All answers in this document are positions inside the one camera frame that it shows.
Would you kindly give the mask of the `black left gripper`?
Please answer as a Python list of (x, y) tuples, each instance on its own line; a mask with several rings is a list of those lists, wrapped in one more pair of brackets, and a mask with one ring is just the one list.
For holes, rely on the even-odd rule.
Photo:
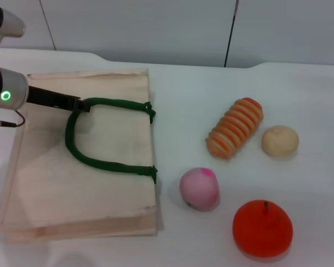
[(84, 103), (77, 96), (53, 92), (34, 86), (29, 86), (27, 102), (67, 111), (90, 112), (90, 105)]

